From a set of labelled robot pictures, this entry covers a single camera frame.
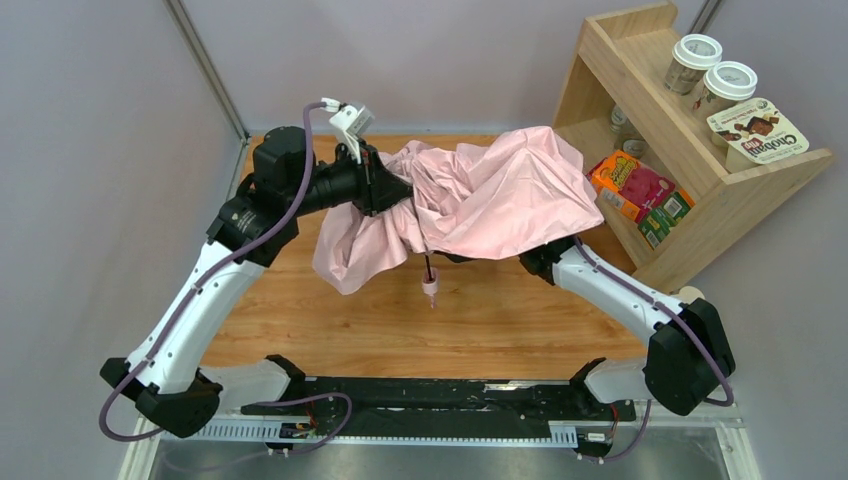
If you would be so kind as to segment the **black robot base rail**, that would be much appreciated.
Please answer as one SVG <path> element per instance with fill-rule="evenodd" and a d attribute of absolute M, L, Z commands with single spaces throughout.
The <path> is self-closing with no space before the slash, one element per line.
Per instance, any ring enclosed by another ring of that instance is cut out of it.
<path fill-rule="evenodd" d="M 281 449 L 316 443 L 572 448 L 601 456 L 614 430 L 635 420 L 632 401 L 604 405 L 567 381 L 307 377 L 286 399 L 221 414 L 197 440 L 263 442 Z"/>

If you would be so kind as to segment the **pink folding umbrella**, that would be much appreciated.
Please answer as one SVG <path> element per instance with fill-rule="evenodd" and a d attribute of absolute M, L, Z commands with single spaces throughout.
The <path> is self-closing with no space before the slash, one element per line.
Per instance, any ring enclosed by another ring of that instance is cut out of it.
<path fill-rule="evenodd" d="M 327 211 L 312 267 L 342 295 L 411 253 L 502 260 L 603 221 L 582 153 L 550 127 L 453 150 L 412 140 L 380 158 L 413 194 L 373 217 L 350 203 Z"/>

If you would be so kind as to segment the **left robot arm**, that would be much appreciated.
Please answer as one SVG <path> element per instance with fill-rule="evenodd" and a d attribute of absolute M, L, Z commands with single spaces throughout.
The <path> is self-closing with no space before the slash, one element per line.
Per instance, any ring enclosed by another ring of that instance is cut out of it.
<path fill-rule="evenodd" d="M 365 141 L 341 143 L 333 162 L 320 162 L 310 134 L 297 126 L 269 131 L 252 162 L 163 318 L 130 355 L 110 358 L 101 369 L 113 396 L 131 400 L 157 432 L 186 438 L 217 414 L 281 400 L 300 375 L 281 356 L 239 367 L 201 366 L 224 320 L 297 237 L 299 217 L 338 205 L 373 216 L 413 193 Z"/>

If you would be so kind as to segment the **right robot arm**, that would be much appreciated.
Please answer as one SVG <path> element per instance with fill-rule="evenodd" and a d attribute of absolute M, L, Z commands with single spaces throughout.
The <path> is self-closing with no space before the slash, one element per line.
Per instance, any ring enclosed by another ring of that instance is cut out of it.
<path fill-rule="evenodd" d="M 656 401 L 687 416 L 703 403 L 729 407 L 736 362 L 717 308 L 655 290 L 602 259 L 577 237 L 565 237 L 519 256 L 548 284 L 574 293 L 619 322 L 647 348 L 629 360 L 599 358 L 572 378 L 599 404 Z"/>

